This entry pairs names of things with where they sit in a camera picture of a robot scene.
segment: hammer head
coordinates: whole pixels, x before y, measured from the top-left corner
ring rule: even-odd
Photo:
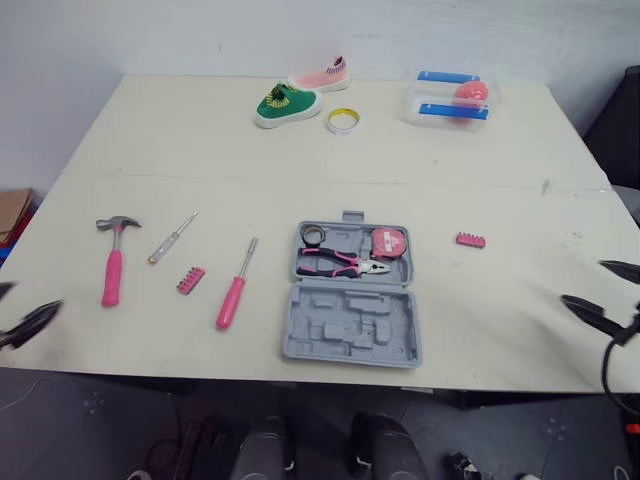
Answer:
[[[96,227],[98,230],[112,230],[115,227],[120,227],[124,230],[125,227],[133,225],[134,227],[141,227],[137,220],[131,217],[115,216],[109,220],[96,220]]]

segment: hammer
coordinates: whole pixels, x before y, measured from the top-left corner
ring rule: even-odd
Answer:
[[[102,305],[113,307],[120,303],[120,277],[122,276],[122,252],[120,251],[120,234],[129,225],[141,227],[130,217],[116,216],[109,220],[96,220],[98,230],[113,230],[113,248],[107,260],[107,274],[104,280]]]

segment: blue lid strip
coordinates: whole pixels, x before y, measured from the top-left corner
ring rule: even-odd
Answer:
[[[418,74],[418,80],[429,82],[465,83],[472,80],[480,80],[478,75],[466,75],[464,73],[427,72],[423,70]]]
[[[488,108],[459,107],[456,105],[434,105],[433,103],[423,103],[420,105],[422,115],[440,115],[443,117],[473,118],[475,120],[486,120],[489,116]]]

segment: pink tape measure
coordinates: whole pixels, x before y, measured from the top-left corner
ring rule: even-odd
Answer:
[[[393,228],[376,228],[371,232],[373,257],[397,258],[407,250],[404,234]]]

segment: gray tool case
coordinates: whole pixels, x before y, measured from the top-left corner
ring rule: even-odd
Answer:
[[[287,327],[282,349],[290,358],[416,368],[422,363],[422,341],[413,293],[405,287],[413,280],[409,232],[404,227],[364,224],[363,212],[343,213],[342,223],[302,222],[296,232],[293,274],[300,279],[291,288]],[[299,255],[306,247],[301,233],[309,225],[324,229],[320,245],[368,259],[371,232],[376,228],[401,231],[407,249],[388,264],[385,274],[360,278],[317,277],[297,273],[298,267],[332,270],[343,265],[332,259]]]

